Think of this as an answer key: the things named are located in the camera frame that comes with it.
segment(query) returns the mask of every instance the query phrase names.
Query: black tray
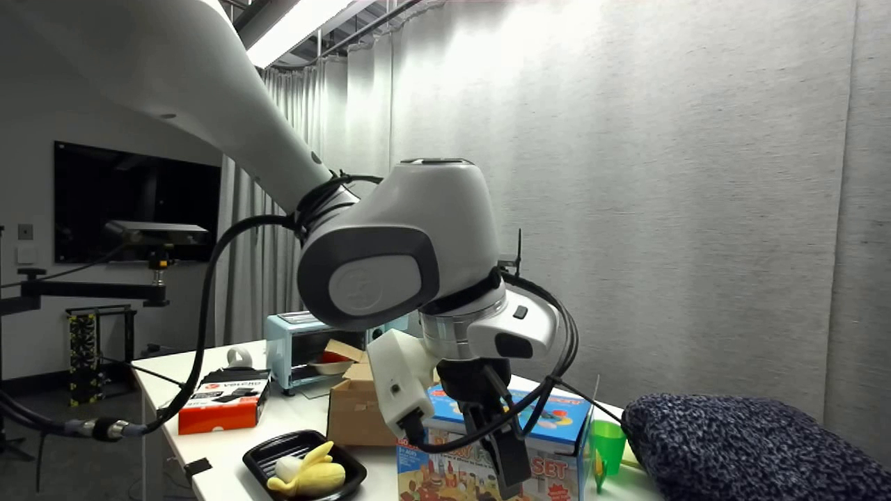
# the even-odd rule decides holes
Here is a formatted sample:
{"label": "black tray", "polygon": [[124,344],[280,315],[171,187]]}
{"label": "black tray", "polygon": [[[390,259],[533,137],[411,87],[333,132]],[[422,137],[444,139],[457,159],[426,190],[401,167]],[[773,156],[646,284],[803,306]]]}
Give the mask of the black tray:
{"label": "black tray", "polygon": [[[266,490],[266,478],[274,476],[274,461],[280,455],[305,455],[313,446],[322,446],[324,440],[329,440],[324,433],[311,430],[311,429],[280,433],[280,437],[273,437],[273,440],[245,451],[241,461],[253,472],[253,478],[260,485],[260,490]],[[358,485],[365,482],[368,469],[356,455],[349,455],[338,446],[331,448],[331,455],[333,455],[333,461],[343,465],[344,482],[343,482],[338,490],[333,490],[333,491],[329,491],[322,498],[329,498],[329,501],[349,498],[358,490]]]}

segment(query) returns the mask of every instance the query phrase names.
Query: plastic container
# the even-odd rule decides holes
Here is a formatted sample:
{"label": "plastic container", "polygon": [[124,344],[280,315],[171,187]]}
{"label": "plastic container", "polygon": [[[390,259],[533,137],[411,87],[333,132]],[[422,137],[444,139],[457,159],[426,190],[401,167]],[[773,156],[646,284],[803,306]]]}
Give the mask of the plastic container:
{"label": "plastic container", "polygon": [[606,476],[615,476],[624,455],[624,430],[617,423],[592,421],[589,423],[589,453],[604,458]]}
{"label": "plastic container", "polygon": [[[324,440],[329,440],[324,433],[311,430],[311,429],[280,433],[280,437],[273,437],[273,440],[245,451],[241,461],[253,472],[253,478],[260,485],[260,490],[266,490],[266,478],[274,476],[274,461],[280,455],[299,455],[302,458],[313,446],[322,446]],[[358,490],[358,485],[365,482],[368,469],[356,455],[349,455],[338,446],[331,448],[331,455],[333,455],[333,461],[343,465],[344,482],[343,482],[338,490],[333,490],[333,491],[329,491],[322,498],[324,501],[349,498]]]}

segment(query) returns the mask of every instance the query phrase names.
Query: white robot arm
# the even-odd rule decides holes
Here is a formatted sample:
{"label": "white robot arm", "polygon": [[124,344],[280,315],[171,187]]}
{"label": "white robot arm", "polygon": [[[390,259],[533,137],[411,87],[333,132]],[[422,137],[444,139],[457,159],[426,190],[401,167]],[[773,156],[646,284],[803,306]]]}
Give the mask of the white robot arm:
{"label": "white robot arm", "polygon": [[[469,430],[503,415],[503,358],[544,354],[558,315],[503,284],[475,163],[402,160],[358,202],[287,127],[213,0],[3,3],[100,95],[202,139],[237,159],[280,208],[308,210],[297,286],[313,318],[372,327],[419,311],[415,336],[390,331],[368,348],[393,430],[422,443],[430,368]],[[514,421],[485,446],[500,486],[528,476]]]}

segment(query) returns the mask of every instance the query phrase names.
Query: ceiling light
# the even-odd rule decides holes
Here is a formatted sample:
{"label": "ceiling light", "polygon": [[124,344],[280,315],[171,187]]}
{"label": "ceiling light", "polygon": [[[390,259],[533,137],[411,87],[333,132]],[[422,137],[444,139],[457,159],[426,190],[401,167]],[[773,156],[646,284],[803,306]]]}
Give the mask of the ceiling light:
{"label": "ceiling light", "polygon": [[297,0],[266,34],[246,48],[253,66],[269,66],[280,52],[308,38],[354,0]]}

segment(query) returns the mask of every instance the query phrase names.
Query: black stand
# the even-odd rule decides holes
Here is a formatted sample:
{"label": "black stand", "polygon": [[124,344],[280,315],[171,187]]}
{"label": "black stand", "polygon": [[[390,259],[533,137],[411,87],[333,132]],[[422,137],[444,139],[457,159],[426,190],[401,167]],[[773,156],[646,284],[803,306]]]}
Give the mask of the black stand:
{"label": "black stand", "polygon": [[[0,286],[3,286],[3,226],[0,226]],[[0,389],[3,389],[3,315],[0,315]],[[24,461],[32,461],[32,455],[29,453],[24,453],[21,451],[21,437],[4,437],[4,415],[0,411],[0,455],[3,453],[13,453],[13,455],[20,455],[20,458],[24,458]]]}

